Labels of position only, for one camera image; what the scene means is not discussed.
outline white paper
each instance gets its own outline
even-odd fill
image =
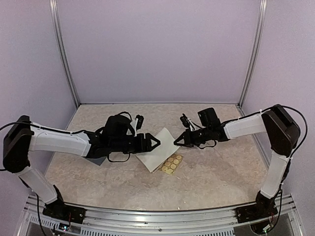
[[[174,145],[175,139],[166,128],[163,128],[155,137],[161,141],[160,146],[153,151],[136,154],[150,172],[155,172],[179,148]]]

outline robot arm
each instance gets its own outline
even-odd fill
[[[28,159],[29,151],[75,154],[98,165],[106,158],[109,159],[112,152],[129,155],[149,152],[158,147],[160,141],[150,133],[137,134],[143,120],[139,115],[131,120],[118,114],[110,116],[106,125],[96,132],[69,132],[42,126],[31,122],[28,116],[21,116],[4,138],[3,166],[16,174],[43,200],[46,204],[44,214],[62,220],[68,220],[71,215],[74,217],[73,222],[82,223],[85,210],[64,204],[59,190],[41,172],[32,168]]]
[[[276,214],[274,200],[288,173],[290,155],[301,133],[296,122],[281,105],[275,105],[265,112],[223,123],[220,122],[213,108],[200,111],[198,115],[204,127],[199,126],[199,129],[196,129],[196,125],[183,114],[181,121],[187,129],[175,140],[175,145],[199,147],[209,140],[225,142],[245,135],[263,132],[268,134],[272,150],[271,163],[266,180],[257,194],[255,209],[249,207],[239,209],[237,215],[239,222],[243,223],[268,217],[271,212]]]

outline light purple wall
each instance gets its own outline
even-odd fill
[[[284,187],[292,193],[308,236],[315,230],[315,1],[269,0],[246,114],[276,103],[300,110],[309,124]],[[294,115],[304,131],[303,121]],[[266,136],[260,136],[270,149]]]
[[[81,102],[238,102],[259,3],[58,1]]]
[[[35,122],[65,128],[75,108],[58,53],[49,1],[1,1],[0,61],[0,126],[29,115]],[[0,133],[0,140],[7,131]],[[50,158],[50,153],[32,154],[31,163],[45,171]],[[0,235],[13,235],[28,193],[14,174],[0,172]]]

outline white wall panel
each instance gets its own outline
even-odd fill
[[[60,0],[83,103],[238,102],[259,0]]]

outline beige table surface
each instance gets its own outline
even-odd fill
[[[185,130],[179,120],[182,113],[200,124],[197,112],[208,107],[215,108],[221,121],[240,116],[234,105],[82,105],[68,130],[95,131],[110,115],[128,111],[132,117],[144,116],[141,132],[155,135],[166,127],[177,138]],[[254,201],[266,175],[251,136],[204,150],[181,147],[177,153],[183,161],[173,176],[162,171],[151,174],[135,155],[125,163],[105,160],[98,166],[83,157],[55,153],[46,177],[66,202],[118,209],[183,210]],[[111,154],[113,160],[126,157]]]

